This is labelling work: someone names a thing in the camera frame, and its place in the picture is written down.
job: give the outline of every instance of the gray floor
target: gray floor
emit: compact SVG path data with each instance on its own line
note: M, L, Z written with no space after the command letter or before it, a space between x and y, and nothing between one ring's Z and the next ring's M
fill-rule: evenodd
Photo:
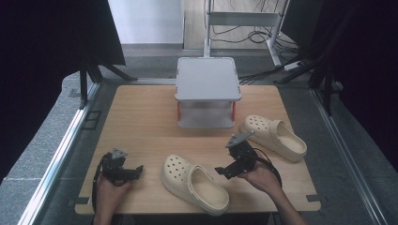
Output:
M201 54L178 48L154 47L147 51L140 46L124 46L124 51L128 65L121 69L139 77L138 83L173 83L177 58ZM145 56L139 55L141 51L145 52ZM239 76L272 68L270 57L264 52L218 51L214 55L233 57ZM115 90L120 84L130 84L106 68L102 67L101 71L104 83L100 85L95 99L91 100L90 108L93 114L101 112L99 123L96 126L89 120L83 123L35 224L89 224L91 220L91 217L77 215L73 205L78 201L77 196ZM254 84L272 84L272 81L287 74L281 71ZM317 104L314 93L319 92L315 90L313 93L307 87L309 76L306 74L291 83L278 85L292 126L308 144L305 160L318 193L317 198L322 203L319 211L301 212L302 215L311 224L385 224L384 221L377 223L371 217L366 196L362 194L355 174L347 167L341 146L333 139L328 121ZM18 223L79 107L79 93L79 76L71 74L64 80L63 92L37 136L0 187L0 224ZM343 137L344 145L375 197L382 216L389 224L397 223L396 171L337 95L332 98L331 108L332 117L327 119L331 119L338 128L338 135Z

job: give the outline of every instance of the person's left hand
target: person's left hand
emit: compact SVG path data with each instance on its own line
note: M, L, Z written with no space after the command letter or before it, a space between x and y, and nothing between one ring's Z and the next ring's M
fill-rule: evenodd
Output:
M126 193L132 187L128 181L120 187L115 186L106 177L99 174L97 183L97 207L94 224L111 224L115 209L120 205Z

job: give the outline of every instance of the clog ventilation hole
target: clog ventilation hole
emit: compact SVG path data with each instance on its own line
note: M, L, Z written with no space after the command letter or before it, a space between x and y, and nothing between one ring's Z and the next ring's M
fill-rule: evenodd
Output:
M250 124L255 125L257 129L268 129L270 122L269 121L264 121L263 119L257 117L257 116L252 116L249 118Z
M169 173L175 179L181 179L184 181L182 173L186 173L186 168L189 168L190 165L186 161L181 161L178 157L170 157L168 163L166 164Z

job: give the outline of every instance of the shoe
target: shoe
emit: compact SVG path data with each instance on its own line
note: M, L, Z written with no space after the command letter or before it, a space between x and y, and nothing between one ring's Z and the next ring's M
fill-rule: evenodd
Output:
M183 157L170 155L164 161L161 174L167 190L206 213L216 217L228 209L228 192L216 184L201 165L191 165Z
M259 143L283 158L297 162L307 154L307 144L282 120L269 120L249 115L239 127L240 132L254 131L249 140Z

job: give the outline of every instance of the black clamp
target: black clamp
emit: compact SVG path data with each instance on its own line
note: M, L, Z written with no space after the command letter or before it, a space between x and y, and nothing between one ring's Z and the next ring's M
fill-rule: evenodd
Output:
M260 158L248 143L247 139L253 134L254 131L249 131L232 136L225 147L229 149L229 154L235 161L225 168L215 168L216 172L224 175L229 180L241 173L252 171L254 169L255 161L260 161L269 167L278 179L279 184L282 186L282 178L279 175L278 170L276 170L272 165L271 160L269 160L266 154L264 155L268 160Z
M135 170L126 170L123 164L126 161L127 153L114 148L112 153L105 154L99 162L96 174L93 179L92 201L93 209L96 212L97 203L97 182L100 176L100 169L102 168L102 175L110 180L115 186L121 186L127 181L138 180L143 172L144 166L141 165Z

